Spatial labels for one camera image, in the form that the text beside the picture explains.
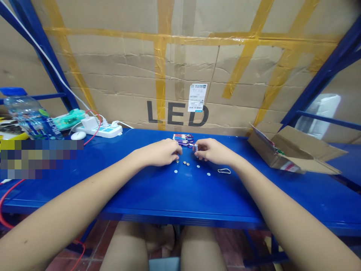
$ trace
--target tiled floor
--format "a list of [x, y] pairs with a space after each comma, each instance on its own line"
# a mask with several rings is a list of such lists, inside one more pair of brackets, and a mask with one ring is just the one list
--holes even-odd
[[[85, 242], [87, 248], [93, 252], [89, 258], [83, 258], [77, 265], [75, 271], [99, 271], [106, 250], [112, 239], [117, 226], [117, 221], [98, 220], [89, 237]], [[252, 258], [252, 252], [244, 233], [241, 230], [214, 228], [216, 239], [220, 245], [224, 260], [229, 271], [250, 271], [257, 268], [244, 268], [243, 258]], [[263, 246], [262, 240], [267, 232], [252, 231], [256, 244]], [[162, 257], [162, 251], [156, 251], [150, 255], [150, 259]], [[70, 271], [78, 260], [79, 255], [70, 251], [62, 251], [46, 269], [47, 271]]]

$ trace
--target white power strip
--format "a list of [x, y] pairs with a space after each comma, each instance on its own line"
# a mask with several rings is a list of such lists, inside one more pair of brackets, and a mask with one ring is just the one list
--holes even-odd
[[[99, 124], [94, 117], [90, 117], [88, 119], [82, 120], [82, 126], [76, 127], [76, 132], [86, 132], [87, 134], [94, 135], [98, 130]], [[105, 137], [105, 138], [113, 138], [121, 135], [123, 132], [123, 127], [121, 125], [117, 125], [116, 127], [111, 127], [110, 125], [105, 127], [103, 125], [100, 126], [97, 136]]]

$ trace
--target hand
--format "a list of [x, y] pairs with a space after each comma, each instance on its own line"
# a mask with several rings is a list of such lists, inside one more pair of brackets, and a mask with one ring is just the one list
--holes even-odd
[[133, 153], [137, 155], [136, 159], [144, 163], [144, 166], [164, 166], [178, 160], [178, 155], [182, 155], [183, 150], [177, 141], [163, 139], [137, 149]]
[[199, 160], [204, 158], [205, 161], [209, 160], [215, 164], [230, 166], [239, 157], [238, 154], [215, 139], [200, 139], [196, 144], [198, 144], [198, 151], [194, 154], [199, 157]]

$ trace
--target plastic water bottle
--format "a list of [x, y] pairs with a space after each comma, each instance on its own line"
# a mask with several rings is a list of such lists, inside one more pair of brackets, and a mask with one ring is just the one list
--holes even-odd
[[64, 139], [48, 112], [37, 100], [29, 97], [23, 88], [0, 88], [0, 91], [7, 96], [4, 105], [10, 115], [31, 139]]

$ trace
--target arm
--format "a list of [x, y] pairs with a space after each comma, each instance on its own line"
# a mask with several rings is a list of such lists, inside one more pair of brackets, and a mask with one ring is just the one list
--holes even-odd
[[0, 239], [0, 269], [41, 269], [137, 172], [170, 164], [178, 154], [182, 148], [171, 139], [145, 146], [49, 201]]
[[300, 270], [361, 270], [361, 260], [337, 236], [247, 160], [214, 139], [196, 144], [200, 160], [229, 165], [238, 174], [267, 226]]

